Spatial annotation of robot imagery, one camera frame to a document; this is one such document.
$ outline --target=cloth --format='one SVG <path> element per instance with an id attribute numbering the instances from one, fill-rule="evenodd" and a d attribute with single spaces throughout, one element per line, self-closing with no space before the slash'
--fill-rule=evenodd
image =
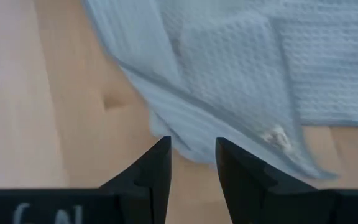
<path id="1" fill-rule="evenodd" d="M 329 179 L 301 125 L 358 125 L 358 1 L 84 0 L 151 129 L 214 164 L 228 138 L 290 175 Z"/>

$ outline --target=black plastic part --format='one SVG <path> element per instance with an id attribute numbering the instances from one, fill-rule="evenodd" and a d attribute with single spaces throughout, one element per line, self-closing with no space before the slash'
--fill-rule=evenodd
<path id="1" fill-rule="evenodd" d="M 0 223 L 165 223 L 171 139 L 99 189 L 0 190 Z"/>
<path id="2" fill-rule="evenodd" d="M 234 224 L 358 224 L 358 190 L 315 189 L 225 138 L 216 160 Z"/>

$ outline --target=wooden surface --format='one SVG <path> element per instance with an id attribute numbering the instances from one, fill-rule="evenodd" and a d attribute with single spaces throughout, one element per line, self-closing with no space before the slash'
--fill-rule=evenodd
<path id="1" fill-rule="evenodd" d="M 304 128 L 317 161 L 358 187 L 358 128 Z M 79 0 L 0 0 L 0 187 L 95 187 L 156 139 Z M 214 170 L 173 155 L 167 223 L 230 223 Z"/>

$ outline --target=light blue towel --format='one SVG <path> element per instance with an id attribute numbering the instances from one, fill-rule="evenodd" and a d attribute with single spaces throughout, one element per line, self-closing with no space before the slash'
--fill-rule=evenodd
<path id="1" fill-rule="evenodd" d="M 358 1 L 84 1 L 182 155 L 214 164 L 223 136 L 287 174 L 334 177 L 301 125 L 358 125 Z"/>

